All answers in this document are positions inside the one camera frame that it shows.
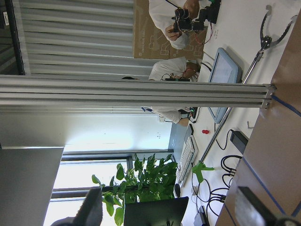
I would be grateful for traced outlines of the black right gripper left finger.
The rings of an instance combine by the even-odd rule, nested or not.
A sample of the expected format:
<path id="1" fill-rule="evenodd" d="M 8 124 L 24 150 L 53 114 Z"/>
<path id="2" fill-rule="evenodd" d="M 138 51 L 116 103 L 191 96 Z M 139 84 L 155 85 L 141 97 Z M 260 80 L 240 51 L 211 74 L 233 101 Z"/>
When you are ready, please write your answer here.
<path id="1" fill-rule="evenodd" d="M 72 221 L 72 226 L 99 226 L 103 219 L 102 189 L 91 188 Z"/>

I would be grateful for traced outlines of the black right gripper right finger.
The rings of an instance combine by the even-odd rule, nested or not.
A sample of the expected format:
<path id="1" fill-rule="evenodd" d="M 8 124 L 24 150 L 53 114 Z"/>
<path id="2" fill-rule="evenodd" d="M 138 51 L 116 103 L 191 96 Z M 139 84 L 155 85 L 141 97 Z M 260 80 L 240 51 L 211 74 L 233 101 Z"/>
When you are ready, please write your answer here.
<path id="1" fill-rule="evenodd" d="M 246 186 L 238 187 L 235 200 L 235 216 L 240 226 L 282 225 L 282 222 Z"/>

